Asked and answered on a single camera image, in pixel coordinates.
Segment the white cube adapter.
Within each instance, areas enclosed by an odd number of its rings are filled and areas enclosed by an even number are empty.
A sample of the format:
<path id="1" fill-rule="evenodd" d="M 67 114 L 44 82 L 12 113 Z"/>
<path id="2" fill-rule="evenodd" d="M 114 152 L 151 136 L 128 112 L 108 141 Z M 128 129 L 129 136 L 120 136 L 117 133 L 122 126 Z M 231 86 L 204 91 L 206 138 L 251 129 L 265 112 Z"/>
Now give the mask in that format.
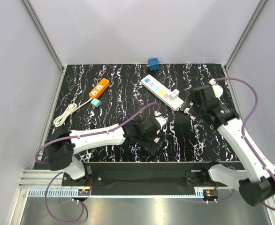
<path id="1" fill-rule="evenodd" d="M 156 137 L 156 138 L 154 139 L 154 142 L 155 142 L 155 143 L 158 143 L 159 140 L 160 140 L 160 138 L 159 138 L 159 137 Z"/>

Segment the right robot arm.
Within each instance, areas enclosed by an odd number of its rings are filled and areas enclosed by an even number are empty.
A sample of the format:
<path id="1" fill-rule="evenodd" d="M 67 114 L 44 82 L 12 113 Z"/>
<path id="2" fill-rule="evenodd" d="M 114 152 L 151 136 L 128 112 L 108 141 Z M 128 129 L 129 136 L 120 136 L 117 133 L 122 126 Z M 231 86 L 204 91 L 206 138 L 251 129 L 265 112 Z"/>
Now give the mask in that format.
<path id="1" fill-rule="evenodd" d="M 275 166 L 262 154 L 230 104 L 223 104 L 219 85 L 191 89 L 184 104 L 189 113 L 204 120 L 221 134 L 234 150 L 245 171 L 238 172 L 212 162 L 201 169 L 200 180 L 210 186 L 215 182 L 238 191 L 244 201 L 255 206 L 275 195 Z"/>

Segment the white multicolour power strip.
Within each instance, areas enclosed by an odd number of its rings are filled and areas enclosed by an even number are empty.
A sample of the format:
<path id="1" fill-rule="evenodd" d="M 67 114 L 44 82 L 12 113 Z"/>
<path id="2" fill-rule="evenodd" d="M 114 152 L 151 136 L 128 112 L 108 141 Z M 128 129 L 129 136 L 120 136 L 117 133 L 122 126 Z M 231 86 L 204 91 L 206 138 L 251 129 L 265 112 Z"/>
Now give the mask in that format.
<path id="1" fill-rule="evenodd" d="M 170 93 L 172 91 L 151 75 L 147 75 L 145 78 L 143 78 L 141 83 L 173 111 L 178 111 L 183 104 L 183 100 L 179 96 L 175 99 L 171 99 Z"/>

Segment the white charger plug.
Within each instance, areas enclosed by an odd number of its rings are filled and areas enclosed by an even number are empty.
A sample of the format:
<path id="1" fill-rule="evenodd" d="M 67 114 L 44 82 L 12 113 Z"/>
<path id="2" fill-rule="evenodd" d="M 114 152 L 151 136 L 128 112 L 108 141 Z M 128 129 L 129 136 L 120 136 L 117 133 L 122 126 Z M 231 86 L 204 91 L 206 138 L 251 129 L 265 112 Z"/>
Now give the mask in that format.
<path id="1" fill-rule="evenodd" d="M 170 98 L 175 99 L 179 96 L 179 90 L 175 89 L 170 93 Z"/>

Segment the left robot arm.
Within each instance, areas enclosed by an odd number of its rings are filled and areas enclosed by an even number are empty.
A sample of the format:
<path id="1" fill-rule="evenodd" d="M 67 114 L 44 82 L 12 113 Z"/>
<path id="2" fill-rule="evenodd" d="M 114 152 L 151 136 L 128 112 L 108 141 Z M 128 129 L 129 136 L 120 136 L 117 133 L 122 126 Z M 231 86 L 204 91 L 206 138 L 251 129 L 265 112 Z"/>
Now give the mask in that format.
<path id="1" fill-rule="evenodd" d="M 48 166 L 51 171 L 63 171 L 77 185 L 88 182 L 90 172 L 76 154 L 89 149 L 109 145 L 140 144 L 150 155 L 154 156 L 163 142 L 161 130 L 167 119 L 163 116 L 153 116 L 147 119 L 131 120 L 120 126 L 93 130 L 57 130 L 53 138 L 45 143 Z"/>

